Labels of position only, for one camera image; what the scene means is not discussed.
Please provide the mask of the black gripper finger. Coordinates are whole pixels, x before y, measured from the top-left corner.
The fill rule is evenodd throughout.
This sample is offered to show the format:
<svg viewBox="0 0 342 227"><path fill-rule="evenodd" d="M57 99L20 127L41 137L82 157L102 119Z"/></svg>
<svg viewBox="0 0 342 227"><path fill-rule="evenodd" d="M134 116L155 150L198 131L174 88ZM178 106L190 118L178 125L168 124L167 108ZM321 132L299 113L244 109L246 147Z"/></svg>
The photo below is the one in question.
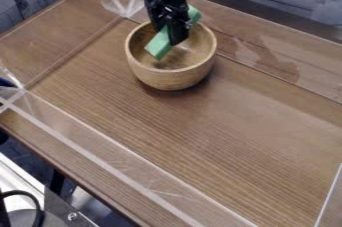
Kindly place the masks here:
<svg viewBox="0 0 342 227"><path fill-rule="evenodd" d="M170 44L182 43L188 38L191 18L186 11L167 11L166 25L168 29Z"/></svg>
<svg viewBox="0 0 342 227"><path fill-rule="evenodd" d="M164 9L162 7L148 7L147 11L155 31L159 32L166 25Z"/></svg>

